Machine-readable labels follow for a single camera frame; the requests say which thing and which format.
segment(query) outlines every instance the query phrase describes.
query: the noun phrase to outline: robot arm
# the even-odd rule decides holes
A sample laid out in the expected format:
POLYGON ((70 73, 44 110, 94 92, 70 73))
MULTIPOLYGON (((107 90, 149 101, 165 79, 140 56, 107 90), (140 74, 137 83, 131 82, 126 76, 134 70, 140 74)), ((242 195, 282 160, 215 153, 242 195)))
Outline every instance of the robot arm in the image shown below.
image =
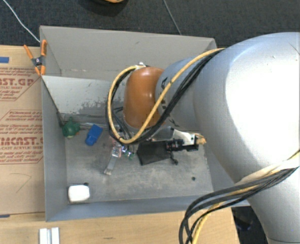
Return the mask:
MULTIPOLYGON (((155 93, 158 99, 189 60, 163 71, 148 95, 155 93)), ((166 125, 200 132, 235 183, 284 161, 300 149, 299 61, 299 33, 264 35, 233 45, 205 64, 166 125)), ((158 116, 182 80, 171 86, 158 116)), ((300 243, 300 167, 248 202, 269 244, 300 243)))

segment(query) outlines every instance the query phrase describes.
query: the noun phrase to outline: black cable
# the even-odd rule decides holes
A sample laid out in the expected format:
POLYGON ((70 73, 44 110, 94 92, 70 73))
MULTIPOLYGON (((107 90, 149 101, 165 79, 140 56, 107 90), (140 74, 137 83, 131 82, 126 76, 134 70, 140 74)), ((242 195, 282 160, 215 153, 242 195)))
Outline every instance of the black cable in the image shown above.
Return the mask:
POLYGON ((165 122, 166 118, 170 115, 171 111, 175 107, 175 105, 178 103, 179 99, 182 97, 182 95, 185 93, 187 88, 193 83, 193 81, 197 78, 197 76, 200 74, 202 68, 212 59, 215 55, 217 55, 220 51, 216 51, 207 57, 204 57, 201 59, 196 66, 191 70, 191 72, 186 76, 186 78, 181 82, 178 89, 176 90, 175 94, 173 95, 171 101, 169 102, 168 106, 166 107, 165 111, 159 118, 159 120, 156 122, 155 125, 148 128, 138 139, 136 139, 134 142, 129 144, 137 144, 144 142, 148 140, 153 134, 160 128, 160 126, 165 122))
POLYGON ((277 172, 273 175, 270 175, 270 176, 267 176, 267 177, 264 177, 264 178, 260 178, 260 179, 257 179, 255 181, 252 181, 252 182, 248 182, 248 183, 245 183, 245 184, 242 184, 242 185, 239 185, 239 186, 234 186, 234 187, 230 187, 230 188, 227 188, 227 189, 222 189, 222 190, 219 190, 219 191, 216 191, 216 192, 206 194, 206 195, 196 199, 195 201, 193 201, 189 205, 189 207, 187 208, 187 210, 185 212, 184 219, 182 220, 180 228, 179 228, 179 239, 182 240, 180 242, 183 243, 183 228, 185 227, 187 234, 190 231, 187 221, 194 213, 196 213, 196 212, 200 211, 201 209, 204 209, 208 206, 214 205, 216 203, 220 203, 222 201, 228 201, 228 200, 235 199, 236 198, 235 196, 228 195, 228 194, 230 194, 232 192, 235 192, 235 191, 246 189, 248 187, 253 187, 253 186, 256 186, 256 185, 263 185, 263 184, 271 181, 272 179, 279 178, 280 173, 283 174, 283 172, 277 172), (201 203, 204 200, 211 199, 211 198, 221 196, 221 195, 227 195, 227 196, 220 197, 220 198, 217 198, 217 199, 214 199, 214 200, 211 200, 211 201, 207 201, 207 202, 205 202, 205 203, 203 203, 203 204, 196 207, 196 205, 198 205, 199 203, 201 203))
MULTIPOLYGON (((215 209, 212 209, 212 210, 209 210, 207 211, 206 213, 204 213, 203 215, 201 215, 193 224, 192 228, 187 230, 188 228, 188 223, 186 223, 188 221, 188 219, 190 218, 190 216, 192 216, 194 213, 198 212, 199 210, 201 209, 204 209, 208 206, 211 206, 213 205, 212 204, 212 201, 210 202, 207 202, 207 203, 204 203, 202 205, 199 205, 198 207, 196 207, 196 209, 193 209, 193 210, 189 210, 188 209, 188 212, 187 212, 187 215, 185 215, 182 223, 181 223, 181 226, 179 228, 179 235, 178 235, 178 238, 179 238, 179 243, 184 243, 183 242, 183 228, 185 227, 186 228, 186 231, 187 231, 187 234, 188 234, 188 237, 187 237, 187 240, 186 240, 186 243, 189 243, 190 241, 192 241, 192 234, 193 234, 193 231, 195 229, 195 226, 196 224, 199 222, 199 220, 201 218, 203 218, 205 215, 213 212, 213 211, 216 211, 216 210, 219 210, 219 209, 223 209, 223 208, 226 208, 226 207, 230 207, 234 204, 237 204, 241 201, 244 201, 250 197, 252 197, 253 195, 263 191, 263 190, 266 190, 268 188, 271 188, 275 185, 277 185, 278 183, 282 182, 283 180, 285 180, 286 178, 288 178, 297 168, 292 168, 292 169, 286 169, 286 170, 282 170, 282 171, 279 171, 279 172, 276 172, 275 174, 273 175, 270 175, 270 176, 267 176, 263 179, 268 179, 265 183, 260 183, 260 185, 258 187, 256 187, 255 189, 252 189, 252 190, 249 190, 243 194, 241 194, 242 196, 238 198, 239 195, 233 195, 233 196, 226 196, 226 197, 230 197, 230 200, 232 199, 235 199, 237 198, 236 200, 232 201, 232 202, 229 202, 227 204, 224 204, 224 205, 221 205, 219 207, 216 207, 215 209)), ((221 198, 215 200, 215 203, 220 203, 221 202, 221 198)))

